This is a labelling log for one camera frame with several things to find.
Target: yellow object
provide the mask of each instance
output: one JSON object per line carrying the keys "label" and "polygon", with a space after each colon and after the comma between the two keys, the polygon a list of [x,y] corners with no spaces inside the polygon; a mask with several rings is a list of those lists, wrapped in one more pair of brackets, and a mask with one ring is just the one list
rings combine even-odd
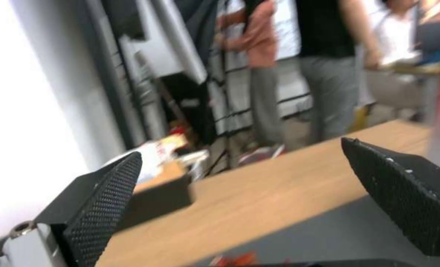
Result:
{"label": "yellow object", "polygon": [[355,111],[355,122],[353,123],[352,127],[350,127],[349,132],[356,132],[363,130],[367,126],[367,118],[368,118],[368,110],[369,107],[364,106],[361,108],[358,108]]}

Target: shoe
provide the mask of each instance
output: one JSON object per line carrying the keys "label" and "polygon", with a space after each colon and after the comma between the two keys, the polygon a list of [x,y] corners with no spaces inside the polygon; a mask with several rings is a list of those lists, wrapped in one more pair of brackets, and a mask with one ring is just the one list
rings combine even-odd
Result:
{"label": "shoe", "polygon": [[260,147],[252,152],[245,153],[240,157],[238,166],[246,166],[265,159],[274,159],[286,152],[284,145],[276,145],[271,147]]}

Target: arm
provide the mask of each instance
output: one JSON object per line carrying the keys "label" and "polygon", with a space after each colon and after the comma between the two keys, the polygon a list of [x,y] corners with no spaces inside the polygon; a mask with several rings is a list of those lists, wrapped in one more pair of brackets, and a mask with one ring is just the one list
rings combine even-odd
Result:
{"label": "arm", "polygon": [[225,50],[244,51],[262,41],[260,38],[264,27],[269,23],[270,17],[252,17],[247,31],[238,39],[225,41]]}
{"label": "arm", "polygon": [[218,30],[222,30],[230,27],[231,25],[244,22],[246,22],[245,9],[242,9],[237,12],[218,17],[218,19],[216,19],[216,28]]}
{"label": "arm", "polygon": [[350,34],[365,47],[365,66],[377,68],[381,61],[381,52],[362,0],[338,0],[338,4]]}

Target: wooden table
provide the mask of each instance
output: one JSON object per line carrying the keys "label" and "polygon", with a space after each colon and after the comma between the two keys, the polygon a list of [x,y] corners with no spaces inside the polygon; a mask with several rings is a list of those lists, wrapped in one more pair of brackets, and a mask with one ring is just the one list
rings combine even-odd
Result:
{"label": "wooden table", "polygon": [[[399,121],[351,134],[425,154],[430,130]],[[366,192],[338,139],[193,185],[182,211],[115,235],[99,266],[184,266],[355,201]]]}

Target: textured rubber pad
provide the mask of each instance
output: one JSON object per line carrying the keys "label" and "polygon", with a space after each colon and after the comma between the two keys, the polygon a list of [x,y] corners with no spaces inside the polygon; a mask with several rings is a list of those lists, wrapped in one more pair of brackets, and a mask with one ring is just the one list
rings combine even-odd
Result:
{"label": "textured rubber pad", "polygon": [[440,256],[440,167],[349,138],[342,149],[374,201],[424,254]]}
{"label": "textured rubber pad", "polygon": [[76,178],[36,218],[47,223],[68,266],[94,266],[123,218],[142,166],[134,152]]}

